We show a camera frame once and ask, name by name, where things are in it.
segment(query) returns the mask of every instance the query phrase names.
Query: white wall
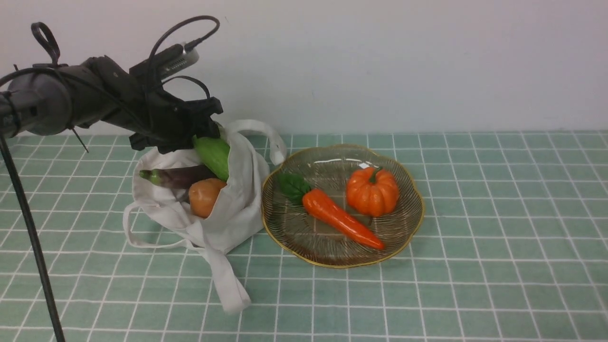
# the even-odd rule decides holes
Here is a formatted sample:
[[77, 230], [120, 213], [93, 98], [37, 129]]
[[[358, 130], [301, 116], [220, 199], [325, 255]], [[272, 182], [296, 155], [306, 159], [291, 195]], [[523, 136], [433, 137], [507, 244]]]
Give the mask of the white wall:
[[[207, 14], [222, 25], [184, 73], [222, 100], [220, 122], [295, 133], [608, 128], [607, 0], [74, 3], [5, 1], [0, 74], [47, 61], [34, 21], [53, 30], [62, 62], [105, 54], [128, 69], [169, 27]], [[186, 81], [168, 89], [199, 96]]]

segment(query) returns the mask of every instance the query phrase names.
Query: orange carrot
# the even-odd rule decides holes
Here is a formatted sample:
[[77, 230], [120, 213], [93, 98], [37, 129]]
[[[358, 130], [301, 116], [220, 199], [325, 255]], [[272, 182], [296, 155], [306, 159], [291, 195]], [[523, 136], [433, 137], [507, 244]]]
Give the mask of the orange carrot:
[[312, 189], [303, 177], [291, 174], [279, 175], [282, 192], [296, 204], [304, 206], [314, 218], [327, 223], [357, 243], [377, 250], [384, 243], [371, 230], [340, 208], [324, 191]]

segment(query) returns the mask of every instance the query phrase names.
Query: pumpkin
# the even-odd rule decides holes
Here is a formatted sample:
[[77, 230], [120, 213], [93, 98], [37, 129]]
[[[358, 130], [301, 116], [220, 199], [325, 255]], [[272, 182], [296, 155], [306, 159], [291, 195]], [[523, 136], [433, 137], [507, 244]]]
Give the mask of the pumpkin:
[[209, 217], [219, 192], [225, 186], [226, 182], [217, 178], [209, 178], [192, 184], [188, 190], [192, 214], [202, 218]]
[[367, 167], [353, 172], [346, 186], [349, 206], [362, 215], [379, 217], [397, 206], [399, 187], [395, 177], [382, 167]]

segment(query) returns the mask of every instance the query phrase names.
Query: fake vegetable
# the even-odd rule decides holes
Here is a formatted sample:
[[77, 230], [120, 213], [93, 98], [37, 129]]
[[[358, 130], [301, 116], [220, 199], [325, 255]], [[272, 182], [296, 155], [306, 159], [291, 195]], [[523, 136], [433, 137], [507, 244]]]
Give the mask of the fake vegetable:
[[217, 177], [223, 181], [228, 180], [228, 154], [230, 145], [221, 138], [192, 138], [196, 154]]
[[188, 190], [190, 210], [198, 217], [207, 218], [211, 215], [219, 192], [226, 186], [226, 182], [217, 178], [198, 181]]
[[346, 186], [349, 206], [362, 215], [379, 217], [397, 206], [399, 187], [395, 177], [382, 167], [367, 167], [353, 172]]
[[384, 243], [371, 230], [340, 208], [325, 192], [313, 189], [300, 175], [278, 176], [281, 191], [295, 204], [301, 204], [314, 218], [327, 223], [350, 239], [377, 250]]
[[175, 169], [141, 170], [139, 176], [152, 184], [169, 189], [189, 189], [198, 181], [217, 176], [205, 165]]

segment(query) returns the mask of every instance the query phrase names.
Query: purple eggplant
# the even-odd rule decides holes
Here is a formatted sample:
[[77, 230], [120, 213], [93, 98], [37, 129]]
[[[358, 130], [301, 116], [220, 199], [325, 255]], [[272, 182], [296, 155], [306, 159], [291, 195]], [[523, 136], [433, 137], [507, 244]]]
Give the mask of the purple eggplant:
[[215, 173], [202, 164], [176, 169], [141, 170], [139, 176], [156, 186], [169, 189], [189, 189], [198, 181], [217, 178]]

